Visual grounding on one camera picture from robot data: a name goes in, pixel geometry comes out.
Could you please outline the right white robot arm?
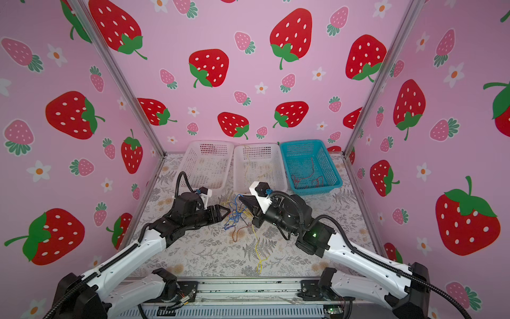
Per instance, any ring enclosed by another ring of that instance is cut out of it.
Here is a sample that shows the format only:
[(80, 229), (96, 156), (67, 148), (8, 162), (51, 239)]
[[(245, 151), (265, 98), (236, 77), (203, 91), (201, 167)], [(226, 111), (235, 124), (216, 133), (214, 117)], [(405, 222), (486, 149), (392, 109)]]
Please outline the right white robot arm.
[(432, 292), (447, 300), (463, 318), (467, 310), (452, 296), (430, 283), (428, 269), (419, 263), (406, 265), (368, 251), (348, 239), (339, 222), (329, 215), (312, 217), (312, 209), (298, 195), (279, 191), (267, 197), (243, 195), (240, 201), (253, 215), (256, 227), (267, 222), (279, 229), (284, 239), (296, 236), (296, 247), (343, 264), (362, 274), (364, 284), (372, 283), (382, 294), (367, 287), (357, 291), (327, 275), (328, 288), (336, 295), (371, 300), (390, 308), (397, 318), (427, 318)]

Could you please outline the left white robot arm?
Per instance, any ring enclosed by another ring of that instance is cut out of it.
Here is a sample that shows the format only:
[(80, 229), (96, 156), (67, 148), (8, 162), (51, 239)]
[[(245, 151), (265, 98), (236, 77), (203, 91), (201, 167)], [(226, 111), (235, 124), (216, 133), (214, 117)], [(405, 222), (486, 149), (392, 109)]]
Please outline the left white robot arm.
[(52, 308), (45, 318), (115, 318), (151, 300), (171, 302), (172, 309), (189, 299), (177, 277), (165, 268), (120, 287), (128, 276), (154, 255), (166, 250), (187, 231), (222, 222), (231, 212), (221, 205), (208, 205), (210, 190), (201, 187), (175, 192), (173, 205), (159, 219), (146, 223), (129, 246), (106, 262), (80, 276), (66, 275), (58, 284)]

